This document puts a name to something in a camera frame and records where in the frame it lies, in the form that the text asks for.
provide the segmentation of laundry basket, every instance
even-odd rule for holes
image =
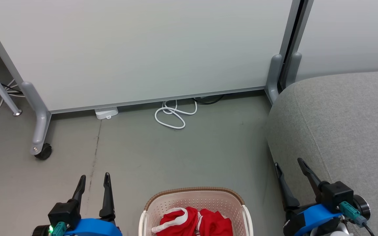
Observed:
[[[164,212],[174,207],[219,211],[230,218],[234,236],[253,236],[252,219],[243,199],[228,188],[179,188],[154,195],[145,205],[139,219],[138,236],[156,236],[152,227],[159,225]]]

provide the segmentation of red cloth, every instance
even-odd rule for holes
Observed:
[[[231,220],[219,212],[192,207],[166,211],[160,225],[151,229],[157,236],[233,236]]]
[[[198,210],[192,207],[172,208],[166,212],[160,225],[151,229],[157,236],[195,236]]]
[[[198,228],[201,236],[233,236],[231,220],[224,218],[219,212],[207,209],[201,210]]]

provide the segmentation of white partition panel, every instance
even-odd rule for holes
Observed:
[[[0,42],[49,110],[261,87],[290,0],[0,0]]]
[[[296,80],[378,70],[378,0],[315,0]]]

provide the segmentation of gray fabric ottoman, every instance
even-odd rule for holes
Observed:
[[[302,205],[314,194],[297,158],[321,180],[342,181],[366,199],[378,235],[378,72],[306,79],[275,101],[267,122],[275,162]],[[354,235],[369,235],[349,225]]]

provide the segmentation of gray floor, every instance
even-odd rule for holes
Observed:
[[[112,178],[116,222],[126,236],[137,235],[151,196],[197,186],[235,190],[246,201],[256,235],[282,235],[284,213],[263,130],[270,105],[263,92],[200,105],[195,115],[183,117],[183,130],[154,120],[161,103],[122,107],[103,121],[93,111],[54,115],[47,138],[53,153],[46,161],[29,154],[32,109],[25,99],[14,101],[22,115],[13,117],[5,104],[0,109],[0,235],[29,235],[48,224],[47,213],[72,197],[83,174],[81,214],[97,217],[105,172]],[[194,109],[190,100],[182,104],[182,110]],[[179,125],[171,116],[160,119]]]

